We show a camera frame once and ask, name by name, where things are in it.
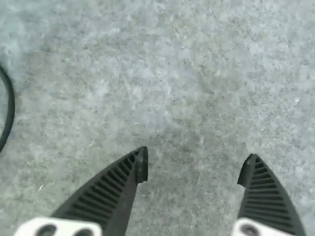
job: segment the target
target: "black rubber tip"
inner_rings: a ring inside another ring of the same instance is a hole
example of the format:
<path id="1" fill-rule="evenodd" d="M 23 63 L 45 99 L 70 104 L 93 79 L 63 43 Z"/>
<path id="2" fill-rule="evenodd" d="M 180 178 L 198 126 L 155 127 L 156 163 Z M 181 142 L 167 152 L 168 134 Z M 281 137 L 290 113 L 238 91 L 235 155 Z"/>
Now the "black rubber tip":
<path id="1" fill-rule="evenodd" d="M 238 218 L 246 217 L 289 234 L 305 236 L 288 194 L 259 156 L 251 154 L 247 158 L 238 184 L 246 188 Z"/>
<path id="2" fill-rule="evenodd" d="M 148 179 L 148 149 L 123 156 L 77 190 L 52 217 L 98 223 L 104 236 L 124 236 L 138 183 Z"/>

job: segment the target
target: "ribbed black plastic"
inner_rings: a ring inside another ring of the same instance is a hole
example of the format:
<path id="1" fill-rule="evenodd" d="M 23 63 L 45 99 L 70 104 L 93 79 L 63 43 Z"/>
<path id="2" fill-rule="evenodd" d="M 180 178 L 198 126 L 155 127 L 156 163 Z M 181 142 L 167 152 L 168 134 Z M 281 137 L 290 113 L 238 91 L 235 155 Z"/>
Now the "ribbed black plastic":
<path id="1" fill-rule="evenodd" d="M 148 149 L 123 156 L 77 190 L 52 217 L 92 221 L 104 236 L 124 236 L 138 183 L 148 180 Z"/>
<path id="2" fill-rule="evenodd" d="M 305 236 L 300 218 L 282 185 L 263 160 L 251 154 L 243 164 L 238 184 L 246 188 L 238 217 Z"/>

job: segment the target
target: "black cable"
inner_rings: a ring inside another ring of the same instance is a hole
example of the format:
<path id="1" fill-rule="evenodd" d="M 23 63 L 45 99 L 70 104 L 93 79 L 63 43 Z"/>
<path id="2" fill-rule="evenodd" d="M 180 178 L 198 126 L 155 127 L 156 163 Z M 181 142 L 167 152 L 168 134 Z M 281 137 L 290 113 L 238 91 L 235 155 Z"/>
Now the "black cable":
<path id="1" fill-rule="evenodd" d="M 5 120 L 5 124 L 3 128 L 3 132 L 0 137 L 0 152 L 1 152 L 12 129 L 13 120 L 14 120 L 14 112 L 15 112 L 15 101 L 14 101 L 14 90 L 13 90 L 11 80 L 1 66 L 0 66 L 0 77 L 4 83 L 4 87 L 6 89 L 7 98 L 8 98 L 6 120 Z"/>

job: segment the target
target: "black wire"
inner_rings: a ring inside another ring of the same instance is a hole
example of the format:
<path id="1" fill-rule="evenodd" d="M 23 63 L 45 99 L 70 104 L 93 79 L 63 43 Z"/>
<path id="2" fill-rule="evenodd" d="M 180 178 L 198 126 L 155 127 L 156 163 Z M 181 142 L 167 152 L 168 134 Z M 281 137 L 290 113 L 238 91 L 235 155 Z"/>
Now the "black wire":
<path id="1" fill-rule="evenodd" d="M 14 120 L 14 112 L 15 112 L 15 101 L 14 101 L 14 90 L 13 90 L 11 80 L 1 66 L 0 66 L 0 77 L 4 83 L 4 87 L 6 89 L 6 93 L 8 97 L 6 120 L 5 120 L 3 132 L 0 138 L 0 152 L 1 152 L 12 129 L 13 120 Z"/>

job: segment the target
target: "floor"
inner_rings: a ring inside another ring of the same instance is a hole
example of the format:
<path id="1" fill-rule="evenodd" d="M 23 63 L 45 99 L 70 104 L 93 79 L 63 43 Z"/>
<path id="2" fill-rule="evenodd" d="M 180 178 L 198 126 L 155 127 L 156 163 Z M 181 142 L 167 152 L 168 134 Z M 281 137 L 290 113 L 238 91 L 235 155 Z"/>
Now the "floor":
<path id="1" fill-rule="evenodd" d="M 2 0 L 1 235 L 142 145 L 127 235 L 229 235 L 249 153 L 315 235 L 314 32 L 311 0 Z"/>

